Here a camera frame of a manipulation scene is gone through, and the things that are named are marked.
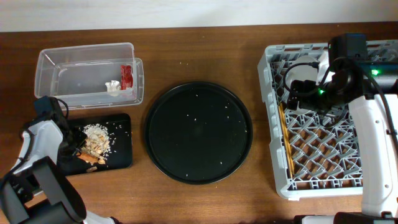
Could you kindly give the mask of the orange carrot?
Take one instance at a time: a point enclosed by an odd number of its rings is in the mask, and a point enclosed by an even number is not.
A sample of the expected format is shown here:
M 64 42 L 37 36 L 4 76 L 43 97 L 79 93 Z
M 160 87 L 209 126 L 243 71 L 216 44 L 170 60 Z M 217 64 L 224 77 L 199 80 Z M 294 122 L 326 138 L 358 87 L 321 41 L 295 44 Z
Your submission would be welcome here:
M 95 164 L 98 163 L 99 159 L 91 154 L 87 154 L 85 152 L 80 153 L 80 155 L 78 156 L 79 159 L 88 162 L 90 164 Z

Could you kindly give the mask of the red snack wrapper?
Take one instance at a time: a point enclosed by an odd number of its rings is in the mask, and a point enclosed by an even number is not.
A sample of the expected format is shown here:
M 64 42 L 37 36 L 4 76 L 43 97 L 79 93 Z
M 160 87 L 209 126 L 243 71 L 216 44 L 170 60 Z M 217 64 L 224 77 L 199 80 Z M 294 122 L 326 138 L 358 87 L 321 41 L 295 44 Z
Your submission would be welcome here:
M 130 65 L 121 65 L 121 89 L 127 90 L 133 87 L 134 79 L 132 67 Z

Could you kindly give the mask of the peanut shells pile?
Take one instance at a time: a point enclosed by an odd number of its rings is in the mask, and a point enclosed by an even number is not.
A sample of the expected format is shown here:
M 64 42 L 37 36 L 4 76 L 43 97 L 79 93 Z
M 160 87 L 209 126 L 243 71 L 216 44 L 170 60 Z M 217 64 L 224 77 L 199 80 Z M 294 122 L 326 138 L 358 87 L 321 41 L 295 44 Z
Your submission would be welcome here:
M 107 132 L 99 129 L 86 130 L 87 135 L 85 145 L 82 147 L 81 152 L 91 154 L 99 159 L 98 163 L 90 164 L 86 172 L 94 172 L 98 170 L 99 165 L 106 165 L 110 153 L 110 140 Z

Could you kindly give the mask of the white tissue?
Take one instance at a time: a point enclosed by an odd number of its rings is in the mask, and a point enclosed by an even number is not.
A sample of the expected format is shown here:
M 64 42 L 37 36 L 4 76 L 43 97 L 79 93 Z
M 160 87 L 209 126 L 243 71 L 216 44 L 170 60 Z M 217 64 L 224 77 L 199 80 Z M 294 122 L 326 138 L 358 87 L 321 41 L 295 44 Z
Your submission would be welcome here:
M 121 84 L 117 80 L 111 80 L 110 82 L 105 83 L 107 93 L 111 96 L 118 96 L 119 91 L 121 90 Z

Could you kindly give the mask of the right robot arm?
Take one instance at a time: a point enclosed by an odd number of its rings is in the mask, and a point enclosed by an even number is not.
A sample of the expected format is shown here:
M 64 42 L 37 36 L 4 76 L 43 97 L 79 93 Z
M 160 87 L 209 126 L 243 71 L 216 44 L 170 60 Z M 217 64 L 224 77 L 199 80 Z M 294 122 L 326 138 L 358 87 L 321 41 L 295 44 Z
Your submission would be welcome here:
M 347 33 L 328 42 L 320 82 L 284 83 L 290 110 L 325 116 L 344 108 L 352 116 L 363 170 L 360 212 L 302 216 L 302 223 L 397 223 L 397 62 L 372 61 L 366 35 Z

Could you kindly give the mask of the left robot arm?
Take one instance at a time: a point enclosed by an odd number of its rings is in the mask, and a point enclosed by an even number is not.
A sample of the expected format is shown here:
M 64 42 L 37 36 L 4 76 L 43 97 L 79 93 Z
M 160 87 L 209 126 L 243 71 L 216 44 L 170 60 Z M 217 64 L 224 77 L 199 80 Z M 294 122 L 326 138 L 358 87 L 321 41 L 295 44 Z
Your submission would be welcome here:
M 23 125 L 15 165 L 1 178 L 1 210 L 9 223 L 117 224 L 88 211 L 80 194 L 58 168 L 82 154 L 86 134 L 68 124 L 67 104 L 52 96 L 34 103 L 37 116 Z

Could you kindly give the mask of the grey plate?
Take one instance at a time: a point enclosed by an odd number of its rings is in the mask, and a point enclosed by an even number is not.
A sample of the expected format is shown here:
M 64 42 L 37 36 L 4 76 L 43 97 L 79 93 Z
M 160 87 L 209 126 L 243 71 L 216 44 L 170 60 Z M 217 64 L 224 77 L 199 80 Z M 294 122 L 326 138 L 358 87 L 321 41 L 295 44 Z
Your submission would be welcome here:
M 319 62 L 317 59 L 304 55 L 299 57 L 297 60 L 295 60 L 292 65 L 295 65 L 297 63 L 310 63 L 310 62 Z M 300 80 L 300 81 L 305 81 L 305 80 L 311 80 L 311 81 L 317 81 L 317 75 L 318 75 L 318 68 L 313 68 L 309 65 L 299 65 L 294 68 L 292 68 L 286 78 L 286 84 L 287 86 L 291 88 L 291 83 L 295 80 Z M 294 114 L 297 115 L 303 115 L 309 112 L 309 110 L 306 109 L 301 109 L 297 107 L 297 109 L 291 110 Z

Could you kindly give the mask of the white rice pile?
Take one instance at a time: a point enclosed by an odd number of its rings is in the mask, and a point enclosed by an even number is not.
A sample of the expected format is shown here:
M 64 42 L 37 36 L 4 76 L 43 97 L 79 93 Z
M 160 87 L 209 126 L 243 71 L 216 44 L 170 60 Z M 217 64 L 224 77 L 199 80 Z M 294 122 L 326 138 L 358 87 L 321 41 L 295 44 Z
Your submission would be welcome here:
M 86 134 L 82 151 L 95 157 L 109 157 L 129 150 L 129 132 L 116 123 L 88 124 L 81 128 Z

